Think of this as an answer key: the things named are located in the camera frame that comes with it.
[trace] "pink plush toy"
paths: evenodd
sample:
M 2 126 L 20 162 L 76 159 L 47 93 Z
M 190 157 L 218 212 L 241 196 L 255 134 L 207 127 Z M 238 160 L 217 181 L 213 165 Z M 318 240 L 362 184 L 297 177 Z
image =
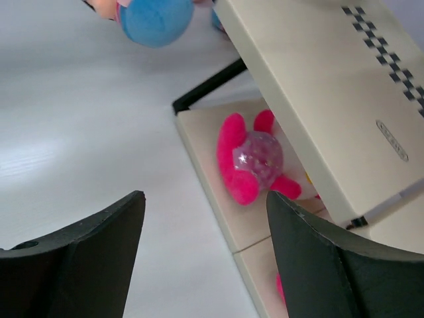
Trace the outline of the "pink plush toy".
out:
M 264 189 L 291 200 L 318 197 L 299 158 L 270 110 L 247 131 L 242 115 L 228 116 L 219 131 L 217 161 L 234 200 L 249 205 Z
M 286 298 L 284 297 L 283 285 L 281 284 L 281 278 L 279 274 L 277 275 L 276 285 L 277 285 L 277 291 L 281 299 L 283 300 L 284 303 L 286 303 Z

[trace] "checkered pattern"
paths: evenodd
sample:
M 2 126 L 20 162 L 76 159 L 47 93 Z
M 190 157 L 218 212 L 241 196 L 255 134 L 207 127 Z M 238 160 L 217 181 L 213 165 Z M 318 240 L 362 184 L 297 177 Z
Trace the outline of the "checkered pattern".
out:
M 376 54 L 377 61 L 382 66 L 389 66 L 391 79 L 398 84 L 403 84 L 405 89 L 403 94 L 411 102 L 418 102 L 421 105 L 419 113 L 424 117 L 424 89 L 420 85 L 413 84 L 412 73 L 399 66 L 401 62 L 395 52 L 390 52 L 388 42 L 381 36 L 376 35 L 377 28 L 373 22 L 366 18 L 365 10 L 362 7 L 342 7 L 347 16 L 352 17 L 353 27 L 362 33 L 364 42 Z

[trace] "blue plush ball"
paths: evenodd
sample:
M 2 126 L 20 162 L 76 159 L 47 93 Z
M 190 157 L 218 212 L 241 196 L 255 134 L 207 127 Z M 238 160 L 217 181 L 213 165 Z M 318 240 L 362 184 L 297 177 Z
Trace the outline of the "blue plush ball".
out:
M 177 40 L 193 17 L 192 0 L 132 0 L 119 7 L 121 26 L 134 42 L 160 48 Z

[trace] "plush toy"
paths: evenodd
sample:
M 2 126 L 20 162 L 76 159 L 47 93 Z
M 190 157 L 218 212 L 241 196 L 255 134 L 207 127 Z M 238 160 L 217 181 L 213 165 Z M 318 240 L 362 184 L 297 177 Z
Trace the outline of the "plush toy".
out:
M 117 21 L 133 42 L 160 48 L 177 40 L 189 26 L 194 5 L 212 7 L 212 0 L 83 0 L 100 17 Z M 213 13 L 213 24 L 220 22 Z
M 284 291 L 283 291 L 283 285 L 281 284 L 281 277 L 279 274 L 277 274 L 276 278 L 276 286 L 277 286 L 277 292 L 280 295 L 281 299 L 284 303 L 286 303 L 286 298 L 284 297 Z
M 299 158 L 270 110 L 260 112 L 247 131 L 242 115 L 228 116 L 217 143 L 217 161 L 234 200 L 249 205 L 265 189 L 291 200 L 318 197 Z

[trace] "glitter ball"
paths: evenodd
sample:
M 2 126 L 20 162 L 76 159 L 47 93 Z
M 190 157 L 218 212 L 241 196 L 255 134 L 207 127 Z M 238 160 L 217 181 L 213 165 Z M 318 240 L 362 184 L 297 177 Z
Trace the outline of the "glitter ball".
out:
M 269 189 L 282 173 L 283 151 L 272 135 L 250 131 L 245 142 L 233 150 L 233 160 L 236 169 L 251 172 L 261 189 Z

